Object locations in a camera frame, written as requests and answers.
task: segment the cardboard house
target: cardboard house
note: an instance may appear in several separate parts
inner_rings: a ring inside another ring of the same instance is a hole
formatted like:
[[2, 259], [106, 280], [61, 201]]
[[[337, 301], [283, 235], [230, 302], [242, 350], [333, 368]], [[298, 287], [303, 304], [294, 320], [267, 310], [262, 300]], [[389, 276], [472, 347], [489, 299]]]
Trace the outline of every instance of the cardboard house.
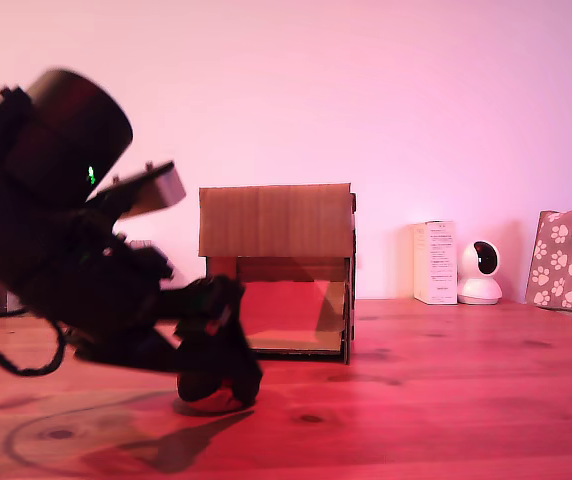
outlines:
[[258, 353], [350, 362], [355, 210], [350, 184], [202, 188], [206, 273], [246, 285], [241, 322]]

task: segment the cable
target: cable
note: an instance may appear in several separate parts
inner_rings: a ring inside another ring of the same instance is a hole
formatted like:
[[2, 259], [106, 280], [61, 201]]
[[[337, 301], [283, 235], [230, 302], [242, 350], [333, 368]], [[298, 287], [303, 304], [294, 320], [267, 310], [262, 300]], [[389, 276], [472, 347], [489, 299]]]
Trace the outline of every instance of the cable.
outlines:
[[[1, 312], [0, 317], [10, 317], [13, 315], [18, 315], [18, 313], [15, 312], [26, 313], [27, 311], [28, 309], [26, 308], [20, 308], [13, 312]], [[14, 363], [8, 360], [8, 358], [6, 358], [0, 352], [0, 366], [4, 370], [20, 377], [41, 377], [53, 373], [60, 367], [60, 365], [64, 361], [64, 353], [66, 352], [66, 345], [67, 345], [66, 337], [61, 327], [56, 322], [53, 322], [48, 318], [46, 319], [46, 321], [55, 329], [55, 332], [57, 333], [57, 351], [55, 352], [55, 355], [53, 355], [53, 359], [50, 361], [50, 363], [44, 365], [41, 368], [19, 369]]]
[[0, 352], [0, 366], [4, 370], [20, 377], [41, 377], [53, 373], [60, 367], [60, 365], [64, 361], [64, 353], [66, 351], [66, 343], [67, 343], [66, 338], [64, 337], [64, 332], [62, 331], [60, 326], [57, 325], [57, 323], [49, 319], [46, 319], [46, 321], [52, 325], [52, 327], [55, 329], [57, 333], [57, 351], [55, 352], [55, 355], [53, 355], [53, 359], [51, 360], [51, 362], [47, 365], [44, 365], [41, 368], [19, 369], [14, 363], [8, 360], [8, 358], [6, 358]]

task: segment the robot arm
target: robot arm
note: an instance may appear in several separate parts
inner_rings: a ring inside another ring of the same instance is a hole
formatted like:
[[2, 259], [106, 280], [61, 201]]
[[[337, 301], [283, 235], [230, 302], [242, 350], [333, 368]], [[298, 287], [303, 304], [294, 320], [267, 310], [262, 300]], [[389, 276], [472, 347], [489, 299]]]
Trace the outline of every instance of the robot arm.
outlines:
[[[239, 322], [243, 287], [216, 277], [161, 290], [166, 258], [112, 232], [119, 218], [184, 198], [173, 163], [148, 164], [89, 198], [131, 141], [119, 106], [73, 72], [0, 91], [0, 285], [69, 327], [78, 358], [176, 372], [190, 400], [228, 383], [251, 404], [262, 372]], [[178, 348], [155, 329], [160, 318], [177, 320]]]

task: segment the cardboard box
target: cardboard box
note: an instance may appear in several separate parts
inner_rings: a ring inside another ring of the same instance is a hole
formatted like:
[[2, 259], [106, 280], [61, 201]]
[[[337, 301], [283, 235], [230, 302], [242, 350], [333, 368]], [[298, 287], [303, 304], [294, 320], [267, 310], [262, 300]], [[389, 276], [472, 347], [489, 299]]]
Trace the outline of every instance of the cardboard box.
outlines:
[[413, 226], [414, 296], [430, 305], [457, 304], [455, 223], [432, 221]]
[[350, 184], [202, 188], [199, 255], [246, 285], [253, 349], [350, 361], [355, 195]]

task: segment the paw print box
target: paw print box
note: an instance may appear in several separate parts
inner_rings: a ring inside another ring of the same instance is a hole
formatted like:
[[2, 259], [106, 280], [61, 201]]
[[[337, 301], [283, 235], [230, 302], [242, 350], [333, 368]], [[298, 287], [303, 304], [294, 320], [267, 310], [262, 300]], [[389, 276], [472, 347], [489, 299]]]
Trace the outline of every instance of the paw print box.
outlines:
[[540, 215], [526, 303], [572, 311], [572, 210]]

